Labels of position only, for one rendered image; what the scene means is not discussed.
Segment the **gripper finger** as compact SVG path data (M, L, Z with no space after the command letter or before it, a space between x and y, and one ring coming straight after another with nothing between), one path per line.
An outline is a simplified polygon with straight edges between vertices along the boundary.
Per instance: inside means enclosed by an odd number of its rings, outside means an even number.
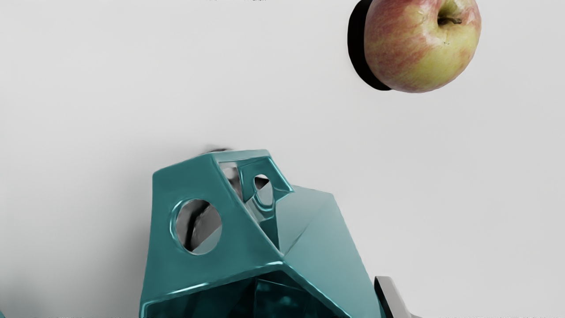
M383 318L421 318L408 310L391 276L375 276L374 289Z

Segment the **teal faceted mug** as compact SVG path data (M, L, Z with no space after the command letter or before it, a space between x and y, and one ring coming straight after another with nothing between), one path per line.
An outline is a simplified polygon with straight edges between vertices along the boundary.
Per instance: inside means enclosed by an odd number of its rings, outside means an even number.
M221 226L194 251L177 217ZM386 318L330 193L292 186L267 150L206 153L153 174L139 318Z

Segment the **red yellow apple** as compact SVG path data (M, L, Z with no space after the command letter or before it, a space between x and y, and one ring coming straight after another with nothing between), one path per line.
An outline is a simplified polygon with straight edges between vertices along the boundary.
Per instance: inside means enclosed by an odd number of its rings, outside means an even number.
M476 0L372 0L365 19L365 60L391 89L430 92L464 72L481 32Z

